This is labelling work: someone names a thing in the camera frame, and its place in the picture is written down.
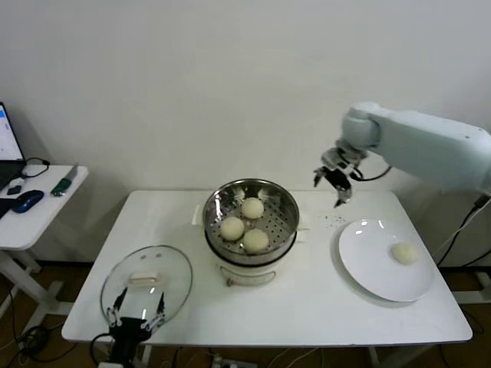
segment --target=white plate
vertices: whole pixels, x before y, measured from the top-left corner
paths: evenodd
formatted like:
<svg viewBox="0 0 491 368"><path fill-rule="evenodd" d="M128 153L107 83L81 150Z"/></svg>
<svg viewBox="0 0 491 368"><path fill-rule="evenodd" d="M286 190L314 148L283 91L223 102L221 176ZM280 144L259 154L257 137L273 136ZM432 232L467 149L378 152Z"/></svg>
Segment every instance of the white plate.
<svg viewBox="0 0 491 368"><path fill-rule="evenodd" d="M420 259L412 265L396 261L390 249L399 242L415 245ZM341 233L339 254L361 286L389 301L415 301L433 282L433 261L424 244L410 229L393 222L373 219L352 222Z"/></svg>

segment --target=stainless steel steamer basket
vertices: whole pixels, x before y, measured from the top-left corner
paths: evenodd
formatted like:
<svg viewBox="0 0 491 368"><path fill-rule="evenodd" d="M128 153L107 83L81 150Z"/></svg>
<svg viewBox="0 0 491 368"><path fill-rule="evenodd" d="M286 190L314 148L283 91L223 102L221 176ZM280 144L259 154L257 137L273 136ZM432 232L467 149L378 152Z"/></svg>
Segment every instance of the stainless steel steamer basket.
<svg viewBox="0 0 491 368"><path fill-rule="evenodd" d="M264 205L264 213L257 220L245 218L241 207L245 199L258 198ZM269 237L266 250L248 254L242 240L226 241L220 236L222 220L236 216L244 221L245 231L263 230ZM299 221L298 206L284 188L262 179L240 179L225 184L206 201L203 209L205 236L210 248L223 260L243 267L269 265L285 255L296 238Z"/></svg>

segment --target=white robotic arm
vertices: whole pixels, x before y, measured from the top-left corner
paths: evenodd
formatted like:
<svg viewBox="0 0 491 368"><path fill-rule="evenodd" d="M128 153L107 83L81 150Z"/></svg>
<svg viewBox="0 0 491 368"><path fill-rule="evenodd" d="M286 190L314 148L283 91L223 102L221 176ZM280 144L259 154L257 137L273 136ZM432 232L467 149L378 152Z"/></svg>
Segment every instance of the white robotic arm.
<svg viewBox="0 0 491 368"><path fill-rule="evenodd" d="M371 151L393 167L449 191L491 195L491 136L478 127L416 111L392 111L356 103L343 118L342 137L322 155L315 185L325 177L338 191L337 205L351 197L348 177Z"/></svg>

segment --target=glass pot lid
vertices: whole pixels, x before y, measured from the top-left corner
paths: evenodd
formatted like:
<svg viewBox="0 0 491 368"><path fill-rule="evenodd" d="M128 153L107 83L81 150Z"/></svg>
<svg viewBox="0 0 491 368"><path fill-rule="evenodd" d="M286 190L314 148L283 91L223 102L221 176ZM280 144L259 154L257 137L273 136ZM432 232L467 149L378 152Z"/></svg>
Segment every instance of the glass pot lid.
<svg viewBox="0 0 491 368"><path fill-rule="evenodd" d="M109 322L107 309L124 292L121 317L151 320L160 297L165 304L165 322L171 320L186 302L193 285L193 268L188 257L169 245L139 249L116 264L101 291L101 309Z"/></svg>

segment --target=laptop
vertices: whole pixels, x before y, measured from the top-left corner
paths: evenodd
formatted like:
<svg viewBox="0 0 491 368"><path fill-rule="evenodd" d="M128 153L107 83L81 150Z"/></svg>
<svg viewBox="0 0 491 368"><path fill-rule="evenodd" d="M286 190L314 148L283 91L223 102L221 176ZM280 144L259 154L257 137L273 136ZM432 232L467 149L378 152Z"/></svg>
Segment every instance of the laptop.
<svg viewBox="0 0 491 368"><path fill-rule="evenodd" d="M25 166L25 158L18 145L7 111L0 102L0 190L19 177Z"/></svg>

